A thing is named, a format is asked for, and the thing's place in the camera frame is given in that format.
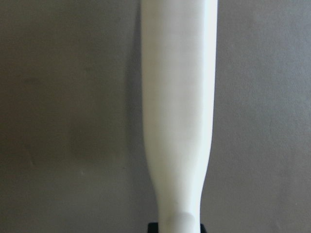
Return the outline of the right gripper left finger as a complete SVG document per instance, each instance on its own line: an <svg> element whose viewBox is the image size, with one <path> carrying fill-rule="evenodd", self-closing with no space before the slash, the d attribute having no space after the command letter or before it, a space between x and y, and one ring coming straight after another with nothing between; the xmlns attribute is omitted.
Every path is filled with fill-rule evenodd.
<svg viewBox="0 0 311 233"><path fill-rule="evenodd" d="M152 218L147 225L147 233L158 233L158 218Z"/></svg>

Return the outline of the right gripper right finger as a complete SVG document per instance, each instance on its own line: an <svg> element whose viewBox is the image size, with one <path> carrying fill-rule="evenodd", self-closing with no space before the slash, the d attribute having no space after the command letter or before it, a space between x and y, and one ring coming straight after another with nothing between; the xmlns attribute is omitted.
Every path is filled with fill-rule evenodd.
<svg viewBox="0 0 311 233"><path fill-rule="evenodd" d="M200 222L200 233L207 233L206 227L202 222Z"/></svg>

